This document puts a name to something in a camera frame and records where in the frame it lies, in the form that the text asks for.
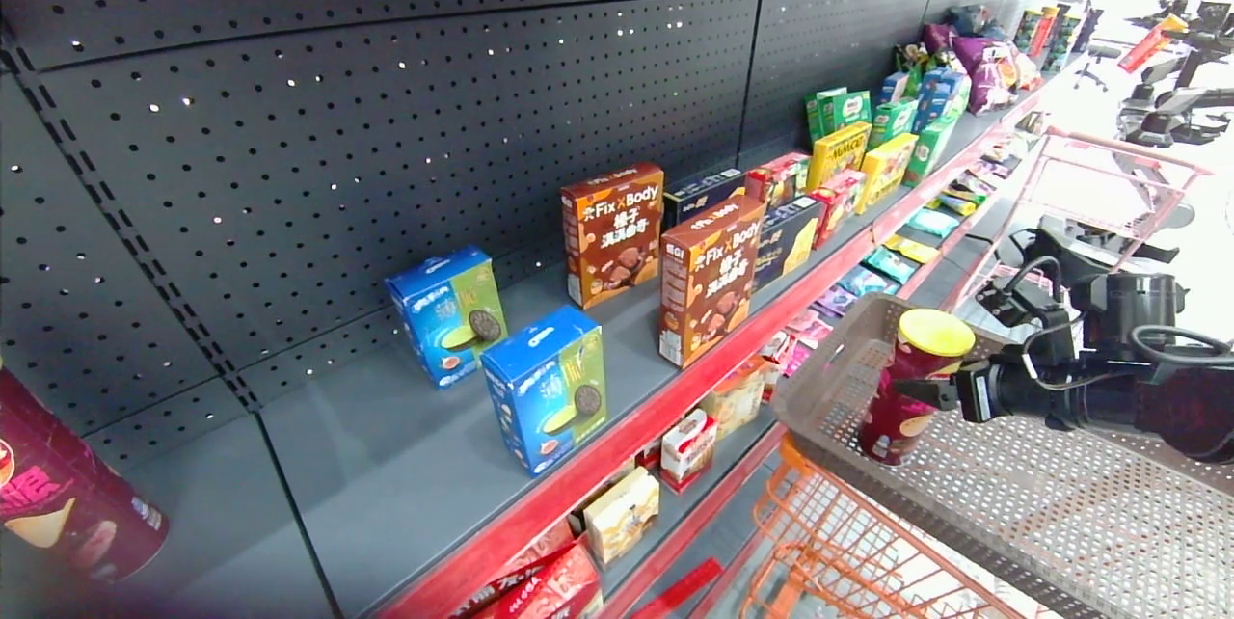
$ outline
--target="green box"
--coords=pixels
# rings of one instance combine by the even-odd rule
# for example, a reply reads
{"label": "green box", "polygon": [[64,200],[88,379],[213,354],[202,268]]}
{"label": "green box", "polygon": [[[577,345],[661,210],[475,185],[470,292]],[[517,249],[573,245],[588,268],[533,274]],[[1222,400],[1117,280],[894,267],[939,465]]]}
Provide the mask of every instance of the green box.
{"label": "green box", "polygon": [[828,97],[847,95],[847,86],[837,86],[834,89],[827,89],[827,91],[818,91],[814,95],[806,96],[806,123],[810,126],[810,143],[823,139],[830,132],[823,129],[823,113],[819,110],[819,101],[828,100]]}
{"label": "green box", "polygon": [[870,132],[870,143],[866,148],[876,148],[911,131],[914,117],[917,117],[917,100],[885,102],[874,109],[874,129]]}
{"label": "green box", "polygon": [[870,92],[851,91],[844,95],[828,95],[818,100],[818,118],[823,134],[832,134],[854,122],[870,121]]}
{"label": "green box", "polygon": [[905,170],[903,184],[917,185],[934,170],[938,158],[946,148],[946,142],[951,141],[951,132],[955,131],[955,122],[960,118],[956,112],[942,115],[922,131],[913,148],[913,157],[908,159],[908,170]]}

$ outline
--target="brown snack box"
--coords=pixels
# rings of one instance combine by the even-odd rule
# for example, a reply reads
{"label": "brown snack box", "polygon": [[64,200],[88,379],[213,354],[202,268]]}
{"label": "brown snack box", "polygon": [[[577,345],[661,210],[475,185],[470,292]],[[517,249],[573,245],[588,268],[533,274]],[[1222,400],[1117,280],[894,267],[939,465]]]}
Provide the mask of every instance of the brown snack box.
{"label": "brown snack box", "polygon": [[566,289],[574,303],[596,306],[655,277],[663,196],[664,171],[654,163],[561,187]]}
{"label": "brown snack box", "polygon": [[660,355],[686,367],[750,312],[766,205],[729,197],[664,233]]}

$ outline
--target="cookie box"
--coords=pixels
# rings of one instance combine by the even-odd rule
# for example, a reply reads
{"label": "cookie box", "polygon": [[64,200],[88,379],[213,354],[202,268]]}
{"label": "cookie box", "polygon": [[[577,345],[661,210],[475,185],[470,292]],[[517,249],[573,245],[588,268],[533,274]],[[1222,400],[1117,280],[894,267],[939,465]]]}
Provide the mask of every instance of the cookie box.
{"label": "cookie box", "polygon": [[438,390],[480,367],[480,355],[506,337],[492,260],[468,245],[390,276],[408,342]]}

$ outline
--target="pringles can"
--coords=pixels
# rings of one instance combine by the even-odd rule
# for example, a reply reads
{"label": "pringles can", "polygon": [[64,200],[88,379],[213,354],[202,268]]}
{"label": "pringles can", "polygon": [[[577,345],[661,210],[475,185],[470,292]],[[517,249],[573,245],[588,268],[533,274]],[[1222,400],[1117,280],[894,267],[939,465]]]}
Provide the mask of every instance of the pringles can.
{"label": "pringles can", "polygon": [[895,382],[950,376],[976,342],[972,329],[948,312],[914,307],[900,316],[895,346],[858,433],[858,443],[868,456],[884,465],[900,465],[938,412],[930,404],[900,395]]}
{"label": "pringles can", "polygon": [[0,523],[81,573],[120,581],[149,562],[168,520],[0,360]]}

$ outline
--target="snack box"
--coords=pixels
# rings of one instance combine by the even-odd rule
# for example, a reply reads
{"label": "snack box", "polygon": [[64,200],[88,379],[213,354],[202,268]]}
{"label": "snack box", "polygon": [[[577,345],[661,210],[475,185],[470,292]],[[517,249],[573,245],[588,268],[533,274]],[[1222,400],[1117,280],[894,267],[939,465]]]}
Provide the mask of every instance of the snack box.
{"label": "snack box", "polygon": [[723,199],[745,192],[745,171],[726,168],[705,179],[689,180],[664,194],[664,227],[674,228]]}
{"label": "snack box", "polygon": [[908,88],[907,72],[896,72],[895,74],[891,74],[890,78],[882,80],[882,86],[879,89],[877,105],[902,100],[902,97],[905,97],[906,88]]}
{"label": "snack box", "polygon": [[600,572],[586,545],[576,543],[476,619],[590,619],[602,605]]}
{"label": "snack box", "polygon": [[840,228],[844,219],[856,211],[861,194],[865,191],[865,184],[866,175],[863,171],[848,168],[810,194],[819,202],[818,232],[814,237],[816,249],[823,245],[823,242]]}
{"label": "snack box", "polygon": [[775,210],[805,192],[808,176],[808,154],[786,153],[764,165],[752,168],[749,174],[745,174],[745,194],[766,202],[768,210]]}
{"label": "snack box", "polygon": [[740,196],[664,233],[660,355],[686,367],[750,312],[766,205]]}
{"label": "snack box", "polygon": [[437,390],[474,374],[480,355],[506,337],[492,259],[475,245],[390,276],[386,289]]}
{"label": "snack box", "polygon": [[810,142],[812,144],[813,142],[823,139],[823,136],[827,134],[823,129],[823,117],[818,101],[828,100],[828,97],[832,96],[847,95],[847,86],[837,86],[834,89],[827,89],[827,91],[816,91],[814,95],[806,96],[806,122],[810,126]]}
{"label": "snack box", "polygon": [[856,202],[856,213],[865,213],[869,206],[900,187],[900,180],[903,180],[916,146],[917,134],[900,134],[865,154],[861,159],[861,171],[865,174],[866,184],[860,201]]}
{"label": "snack box", "polygon": [[698,407],[714,418],[716,439],[723,440],[759,416],[766,369],[766,359],[749,356],[702,398]]}
{"label": "snack box", "polygon": [[563,306],[484,354],[510,453],[532,475],[570,453],[607,416],[600,326]]}
{"label": "snack box", "polygon": [[706,472],[716,455],[718,427],[703,409],[694,409],[661,439],[660,480],[681,493]]}
{"label": "snack box", "polygon": [[654,163],[561,187],[566,289],[596,306],[659,273],[664,171]]}
{"label": "snack box", "polygon": [[587,545],[601,567],[629,551],[660,513],[660,482],[642,466],[582,509]]}
{"label": "snack box", "polygon": [[917,117],[916,100],[885,102],[874,109],[874,128],[870,131],[869,148],[886,144],[893,137],[912,131]]}
{"label": "snack box", "polygon": [[818,101],[818,115],[823,134],[833,134],[842,127],[870,121],[870,92],[851,91],[847,95],[829,95]]}
{"label": "snack box", "polygon": [[789,205],[769,211],[759,234],[759,254],[754,263],[754,291],[801,268],[814,249],[818,211],[814,197],[797,197]]}
{"label": "snack box", "polygon": [[470,619],[480,614],[485,607],[497,602],[503,594],[537,575],[538,571],[574,546],[576,546],[574,531],[570,530],[570,523],[563,518],[557,525],[548,528],[543,535],[538,536],[532,546],[507,562],[497,573],[496,580],[480,588],[466,604],[450,614],[449,619]]}
{"label": "snack box", "polygon": [[839,174],[845,168],[859,166],[861,154],[865,153],[870,141],[870,128],[869,122],[854,122],[851,126],[837,131],[835,134],[828,134],[823,139],[816,141],[806,187],[813,192],[832,175]]}
{"label": "snack box", "polygon": [[913,157],[908,160],[908,168],[905,170],[906,185],[921,184],[927,175],[930,175],[930,171],[934,171],[943,149],[951,141],[958,120],[959,113],[948,112],[921,132],[921,136],[917,137],[917,144],[913,147]]}

